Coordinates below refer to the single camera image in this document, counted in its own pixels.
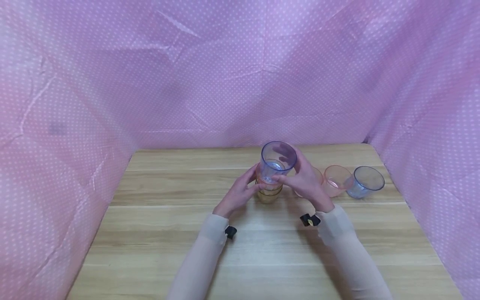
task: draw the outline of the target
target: wooden table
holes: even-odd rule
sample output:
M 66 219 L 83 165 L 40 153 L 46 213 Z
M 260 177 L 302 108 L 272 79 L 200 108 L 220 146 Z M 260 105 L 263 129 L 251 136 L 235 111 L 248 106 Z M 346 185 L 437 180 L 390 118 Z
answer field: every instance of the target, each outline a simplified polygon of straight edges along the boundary
M 461 299 L 450 276 L 367 144 L 300 147 L 314 167 L 366 165 L 383 190 L 366 200 L 334 198 L 353 222 L 395 299 Z M 259 148 L 142 150 L 135 153 L 68 299 L 164 299 L 201 223 Z M 209 299 L 348 299 L 312 213 L 284 188 L 274 204 L 252 199 L 230 221 L 238 229 L 220 257 Z

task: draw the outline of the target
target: pink polka dot fabric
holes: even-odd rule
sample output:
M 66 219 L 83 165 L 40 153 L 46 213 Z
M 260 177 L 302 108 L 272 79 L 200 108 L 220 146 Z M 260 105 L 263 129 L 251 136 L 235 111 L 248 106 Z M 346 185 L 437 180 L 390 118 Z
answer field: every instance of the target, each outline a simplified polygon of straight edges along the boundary
M 1 299 L 63 299 L 138 148 L 371 143 L 480 295 L 480 3 L 0 7 Z

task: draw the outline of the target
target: orange plastic cup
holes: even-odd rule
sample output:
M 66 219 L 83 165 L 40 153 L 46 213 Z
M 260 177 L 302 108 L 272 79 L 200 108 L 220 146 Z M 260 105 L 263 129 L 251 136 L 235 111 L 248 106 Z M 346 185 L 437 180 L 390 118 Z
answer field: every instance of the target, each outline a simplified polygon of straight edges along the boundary
M 330 197 L 337 197 L 353 185 L 352 174 L 342 166 L 329 166 L 325 169 L 322 187 Z

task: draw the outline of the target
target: sleeve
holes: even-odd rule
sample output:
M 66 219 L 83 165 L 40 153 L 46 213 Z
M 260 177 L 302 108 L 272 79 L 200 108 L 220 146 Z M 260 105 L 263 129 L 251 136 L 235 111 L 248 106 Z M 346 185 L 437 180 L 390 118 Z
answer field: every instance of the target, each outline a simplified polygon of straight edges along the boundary
M 355 300 L 392 300 L 377 266 L 360 243 L 347 213 L 338 205 L 329 213 L 316 212 L 318 233 L 338 260 Z
M 167 300 L 203 300 L 227 240 L 228 219 L 209 215 L 173 279 Z

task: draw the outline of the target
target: pink plastic cup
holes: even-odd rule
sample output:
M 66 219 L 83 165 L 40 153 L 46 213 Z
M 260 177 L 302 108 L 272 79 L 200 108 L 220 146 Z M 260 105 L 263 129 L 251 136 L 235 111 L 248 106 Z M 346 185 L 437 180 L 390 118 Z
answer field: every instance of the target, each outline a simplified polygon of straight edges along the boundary
M 333 165 L 325 169 L 324 191 L 330 198 L 337 197 L 353 184 L 352 174 L 346 168 Z
M 315 172 L 315 175 L 317 176 L 317 179 L 318 181 L 320 182 L 320 185 L 322 185 L 324 183 L 324 177 L 322 175 L 322 173 L 320 172 L 319 169 L 315 168 L 315 167 L 312 167 L 313 168 L 313 171 Z M 296 190 L 293 190 L 293 192 L 300 198 L 303 198 L 300 194 L 297 193 Z

